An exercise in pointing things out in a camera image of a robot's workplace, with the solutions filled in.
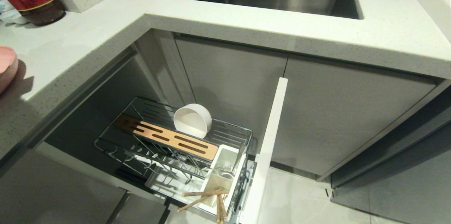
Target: chopsticks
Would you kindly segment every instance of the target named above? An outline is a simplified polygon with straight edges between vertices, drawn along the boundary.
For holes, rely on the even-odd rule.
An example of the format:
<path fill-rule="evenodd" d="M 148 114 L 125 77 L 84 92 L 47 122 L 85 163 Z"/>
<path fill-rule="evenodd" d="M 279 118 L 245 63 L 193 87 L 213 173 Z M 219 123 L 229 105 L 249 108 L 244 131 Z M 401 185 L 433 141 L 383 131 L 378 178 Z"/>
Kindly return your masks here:
<path fill-rule="evenodd" d="M 190 197 L 190 196 L 201 196 L 200 199 L 195 200 L 194 202 L 185 205 L 182 208 L 179 208 L 177 212 L 183 211 L 189 207 L 192 207 L 193 205 L 196 205 L 197 203 L 200 203 L 207 198 L 216 195 L 216 223 L 224 224 L 224 219 L 227 218 L 227 211 L 224 207 L 224 202 L 222 200 L 222 195 L 228 194 L 228 191 L 225 191 L 223 188 L 216 189 L 212 192 L 184 192 L 182 196 L 184 197 Z"/>

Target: pink bowl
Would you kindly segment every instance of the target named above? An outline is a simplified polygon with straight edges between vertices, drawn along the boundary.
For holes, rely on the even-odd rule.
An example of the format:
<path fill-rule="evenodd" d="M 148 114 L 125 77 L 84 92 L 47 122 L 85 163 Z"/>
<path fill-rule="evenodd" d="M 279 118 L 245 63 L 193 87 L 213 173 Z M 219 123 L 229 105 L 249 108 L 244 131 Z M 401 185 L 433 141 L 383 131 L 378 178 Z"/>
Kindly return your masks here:
<path fill-rule="evenodd" d="M 16 52 L 6 46 L 0 46 L 0 94 L 16 76 L 18 60 Z"/>

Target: cabinet panel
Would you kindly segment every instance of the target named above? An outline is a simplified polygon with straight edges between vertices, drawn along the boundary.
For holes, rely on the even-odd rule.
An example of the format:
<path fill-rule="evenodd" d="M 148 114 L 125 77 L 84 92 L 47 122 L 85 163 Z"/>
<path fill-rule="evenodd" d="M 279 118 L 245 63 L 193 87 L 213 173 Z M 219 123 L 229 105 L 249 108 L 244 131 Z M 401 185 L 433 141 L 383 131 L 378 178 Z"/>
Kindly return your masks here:
<path fill-rule="evenodd" d="M 435 84 L 385 70 L 292 56 L 273 160 L 322 175 L 368 142 Z"/>
<path fill-rule="evenodd" d="M 252 129 L 250 154 L 258 153 L 287 56 L 202 39 L 176 42 L 197 103 L 217 119 Z"/>

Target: kitchen countertop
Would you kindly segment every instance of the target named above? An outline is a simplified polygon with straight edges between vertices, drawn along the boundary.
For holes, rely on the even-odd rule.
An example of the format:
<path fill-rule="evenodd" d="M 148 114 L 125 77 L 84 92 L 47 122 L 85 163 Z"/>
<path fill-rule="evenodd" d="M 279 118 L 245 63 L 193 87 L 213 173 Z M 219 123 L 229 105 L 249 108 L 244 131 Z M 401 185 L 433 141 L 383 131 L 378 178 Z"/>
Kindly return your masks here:
<path fill-rule="evenodd" d="M 191 0 L 105 0 L 45 27 L 1 23 L 0 45 L 23 62 L 0 96 L 0 158 L 151 28 L 451 79 L 451 44 L 416 0 L 358 1 L 363 20 Z"/>

